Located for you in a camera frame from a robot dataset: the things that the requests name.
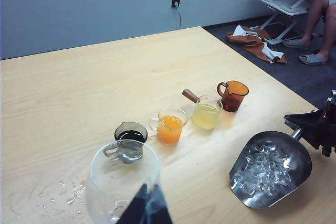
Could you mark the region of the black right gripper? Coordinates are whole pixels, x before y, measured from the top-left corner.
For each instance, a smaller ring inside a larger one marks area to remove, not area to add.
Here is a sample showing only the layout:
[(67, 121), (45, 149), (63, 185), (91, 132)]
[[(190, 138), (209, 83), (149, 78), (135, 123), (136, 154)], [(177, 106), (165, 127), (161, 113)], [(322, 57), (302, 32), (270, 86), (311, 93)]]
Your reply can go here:
[[(335, 90), (331, 90), (324, 109), (312, 110), (309, 113), (285, 115), (285, 125), (295, 130), (302, 128), (302, 137), (316, 150), (322, 146), (322, 154), (331, 156), (335, 148)], [(324, 129), (324, 133), (308, 129)]]

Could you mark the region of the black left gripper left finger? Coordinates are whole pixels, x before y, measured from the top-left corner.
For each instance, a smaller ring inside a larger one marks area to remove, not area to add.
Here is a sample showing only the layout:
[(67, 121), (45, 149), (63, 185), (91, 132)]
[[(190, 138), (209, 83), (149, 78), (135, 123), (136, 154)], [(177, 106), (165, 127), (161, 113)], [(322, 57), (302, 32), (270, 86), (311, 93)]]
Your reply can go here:
[(121, 218), (119, 219), (119, 223), (144, 223), (145, 207), (148, 196), (148, 186), (147, 184), (143, 184), (131, 200), (126, 210), (123, 212)]

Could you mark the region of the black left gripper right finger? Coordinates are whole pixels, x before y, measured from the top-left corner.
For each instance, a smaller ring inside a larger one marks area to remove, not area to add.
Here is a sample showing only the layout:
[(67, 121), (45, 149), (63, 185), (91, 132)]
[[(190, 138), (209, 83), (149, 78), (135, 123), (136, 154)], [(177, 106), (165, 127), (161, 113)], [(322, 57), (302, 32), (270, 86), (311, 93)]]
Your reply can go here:
[(150, 223), (173, 223), (164, 195), (158, 184), (154, 186), (150, 196)]

